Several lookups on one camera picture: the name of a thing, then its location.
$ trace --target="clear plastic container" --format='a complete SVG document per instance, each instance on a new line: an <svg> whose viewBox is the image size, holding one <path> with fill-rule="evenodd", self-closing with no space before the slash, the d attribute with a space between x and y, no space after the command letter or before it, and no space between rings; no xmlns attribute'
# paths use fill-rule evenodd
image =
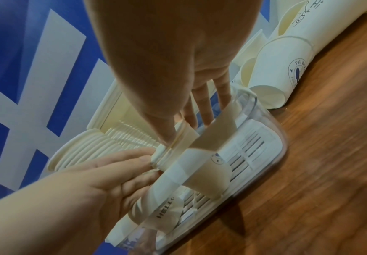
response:
<svg viewBox="0 0 367 255"><path fill-rule="evenodd" d="M186 189L180 195L184 200L182 216L171 232L163 234L160 231L145 229L143 224L137 225L130 222L129 215L127 215L111 231L107 238L108 242L128 250L129 254L161 253L189 234L201 222L215 213L222 203L238 195L283 158L288 147L285 134L277 121L258 102L256 95L247 88L232 84L232 97L236 105L235 109L237 109L233 111L236 116L232 117L235 121L236 131L218 150L220 156L232 168L231 183L223 195L218 199L211 200L201 194L196 196L193 191ZM218 116L215 123L223 125L217 121L219 118L224 118L224 116ZM200 158L201 155L194 161L205 161ZM201 162L195 164L186 161L185 164L197 167L195 170L199 169L199 165L201 166ZM161 190L148 192L142 201L139 200L135 206L135 209L142 210L141 214L145 218L145 215L150 214L152 210L146 211L146 208L154 206L157 199L167 197L170 194L166 193L172 190L175 192L180 187L178 181L169 183L167 177L164 180L160 178L157 182L159 181L164 184L158 185Z"/></svg>

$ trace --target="wood grain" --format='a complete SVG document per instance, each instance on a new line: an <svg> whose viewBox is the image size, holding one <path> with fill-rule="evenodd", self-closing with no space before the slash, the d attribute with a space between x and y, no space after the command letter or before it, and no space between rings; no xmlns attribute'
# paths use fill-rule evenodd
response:
<svg viewBox="0 0 367 255"><path fill-rule="evenodd" d="M285 159L169 253L367 254L367 14L272 114Z"/></svg>

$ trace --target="person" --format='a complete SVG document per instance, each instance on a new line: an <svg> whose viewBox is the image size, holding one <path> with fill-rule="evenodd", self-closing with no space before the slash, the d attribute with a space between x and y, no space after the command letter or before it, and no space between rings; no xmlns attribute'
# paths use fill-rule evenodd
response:
<svg viewBox="0 0 367 255"><path fill-rule="evenodd" d="M206 82L221 108L231 100L228 66L251 32L261 0L84 0L104 56L135 109L164 144L174 116L213 121ZM160 176L152 148L94 159L0 200L0 255L93 254Z"/></svg>

